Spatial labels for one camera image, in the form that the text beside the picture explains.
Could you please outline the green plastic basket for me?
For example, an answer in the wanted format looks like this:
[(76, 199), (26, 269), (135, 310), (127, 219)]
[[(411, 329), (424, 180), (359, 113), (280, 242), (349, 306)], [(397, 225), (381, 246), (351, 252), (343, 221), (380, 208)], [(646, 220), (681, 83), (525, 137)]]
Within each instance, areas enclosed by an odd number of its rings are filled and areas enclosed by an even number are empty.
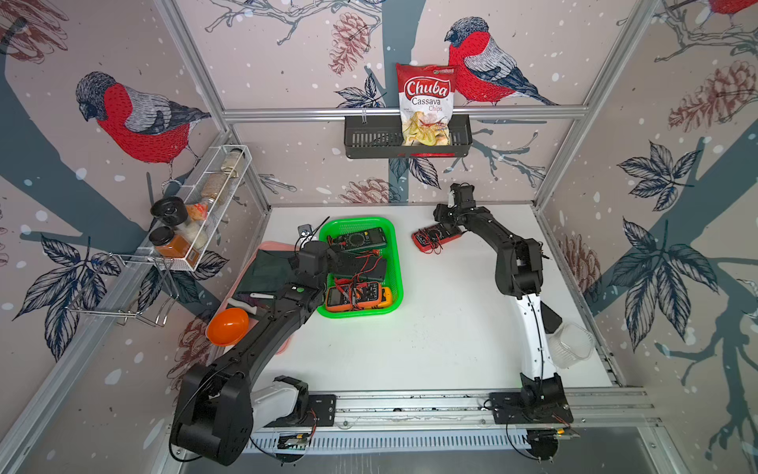
[(318, 308), (318, 312), (322, 316), (331, 319), (381, 316), (389, 314), (400, 307), (404, 298), (402, 270), (396, 238), (396, 229), (389, 219), (381, 216), (352, 216), (331, 219), (320, 228), (318, 239), (327, 242), (329, 237), (337, 239), (342, 235), (369, 231), (369, 229), (375, 227), (381, 228), (388, 240), (387, 246), (380, 250), (380, 256), (387, 262), (385, 278), (381, 284), (382, 286), (390, 288), (390, 292), (392, 292), (392, 303), (383, 308), (361, 309), (343, 313), (329, 312), (327, 306), (323, 304)]

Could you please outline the red multimeter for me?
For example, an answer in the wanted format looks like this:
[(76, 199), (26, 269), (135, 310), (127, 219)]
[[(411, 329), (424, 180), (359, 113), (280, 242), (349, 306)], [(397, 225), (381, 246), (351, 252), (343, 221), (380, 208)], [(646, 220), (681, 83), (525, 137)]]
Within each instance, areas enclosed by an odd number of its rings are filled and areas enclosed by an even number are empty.
[(424, 227), (412, 234), (412, 241), (424, 254), (436, 254), (442, 252), (445, 244), (452, 242), (463, 235), (456, 225), (436, 223)]

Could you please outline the dark green multimeter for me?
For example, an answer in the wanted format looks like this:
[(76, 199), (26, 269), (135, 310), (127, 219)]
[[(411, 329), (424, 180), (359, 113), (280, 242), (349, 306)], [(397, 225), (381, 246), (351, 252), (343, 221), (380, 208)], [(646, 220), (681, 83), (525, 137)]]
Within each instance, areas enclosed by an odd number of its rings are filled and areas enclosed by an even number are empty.
[(387, 237), (381, 227), (329, 237), (329, 245), (339, 251), (360, 253), (387, 247)]

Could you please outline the orange black multimeter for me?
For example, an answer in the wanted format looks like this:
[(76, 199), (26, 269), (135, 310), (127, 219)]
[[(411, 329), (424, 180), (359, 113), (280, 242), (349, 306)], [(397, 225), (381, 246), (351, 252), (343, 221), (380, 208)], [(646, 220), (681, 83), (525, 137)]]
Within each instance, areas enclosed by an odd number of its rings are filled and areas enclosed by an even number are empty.
[(382, 298), (379, 282), (349, 282), (329, 288), (325, 304), (331, 313), (352, 312), (373, 308)]

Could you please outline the yellow multimeter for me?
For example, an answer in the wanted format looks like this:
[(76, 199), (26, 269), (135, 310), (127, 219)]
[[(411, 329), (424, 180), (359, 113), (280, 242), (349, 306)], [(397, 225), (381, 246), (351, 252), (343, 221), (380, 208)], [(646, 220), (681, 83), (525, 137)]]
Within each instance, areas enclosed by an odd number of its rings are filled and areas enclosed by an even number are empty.
[(376, 306), (377, 309), (390, 307), (394, 302), (392, 292), (390, 288), (388, 288), (388, 286), (382, 286), (381, 290), (382, 290), (381, 300), (379, 304)]

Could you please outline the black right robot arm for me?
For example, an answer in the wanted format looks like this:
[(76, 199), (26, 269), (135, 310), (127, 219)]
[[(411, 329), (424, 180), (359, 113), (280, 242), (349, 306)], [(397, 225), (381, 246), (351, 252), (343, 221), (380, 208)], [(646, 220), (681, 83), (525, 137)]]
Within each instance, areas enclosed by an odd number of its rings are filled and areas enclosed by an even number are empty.
[(477, 205), (475, 187), (453, 184), (446, 205), (438, 205), (434, 219), (463, 227), (482, 238), (497, 254), (495, 285), (514, 299), (523, 331), (521, 391), (515, 406), (530, 422), (545, 423), (566, 406), (564, 385), (550, 354), (542, 313), (544, 282), (542, 244), (503, 226), (486, 208)]

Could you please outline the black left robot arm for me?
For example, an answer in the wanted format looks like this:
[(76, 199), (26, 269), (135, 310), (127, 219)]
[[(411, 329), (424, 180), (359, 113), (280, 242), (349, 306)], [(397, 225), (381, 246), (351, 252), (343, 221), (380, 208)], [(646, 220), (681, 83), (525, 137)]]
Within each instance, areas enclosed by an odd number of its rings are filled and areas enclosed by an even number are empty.
[(269, 424), (318, 424), (305, 382), (279, 376), (269, 386), (254, 389), (280, 347), (324, 304), (328, 274), (338, 259), (319, 240), (306, 243), (295, 257), (293, 281), (276, 292), (253, 329), (210, 365), (194, 365), (185, 374), (169, 450), (183, 448), (193, 459), (228, 466), (252, 442), (254, 432)]

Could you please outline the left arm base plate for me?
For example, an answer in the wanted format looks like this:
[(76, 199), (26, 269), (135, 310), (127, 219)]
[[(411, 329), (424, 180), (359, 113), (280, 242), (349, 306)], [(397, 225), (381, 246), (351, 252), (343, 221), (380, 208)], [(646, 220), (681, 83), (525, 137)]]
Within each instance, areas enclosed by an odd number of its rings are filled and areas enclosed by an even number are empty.
[(271, 427), (331, 427), (335, 423), (337, 396), (333, 394), (299, 397), (290, 415), (279, 418)]

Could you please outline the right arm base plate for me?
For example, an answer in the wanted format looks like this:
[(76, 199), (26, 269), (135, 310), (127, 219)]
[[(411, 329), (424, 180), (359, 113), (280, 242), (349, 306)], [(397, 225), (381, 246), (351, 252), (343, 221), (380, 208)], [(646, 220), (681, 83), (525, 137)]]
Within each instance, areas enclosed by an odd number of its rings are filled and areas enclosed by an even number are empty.
[(564, 398), (536, 401), (527, 405), (519, 391), (491, 392), (483, 407), (493, 414), (496, 425), (570, 425), (574, 415)]

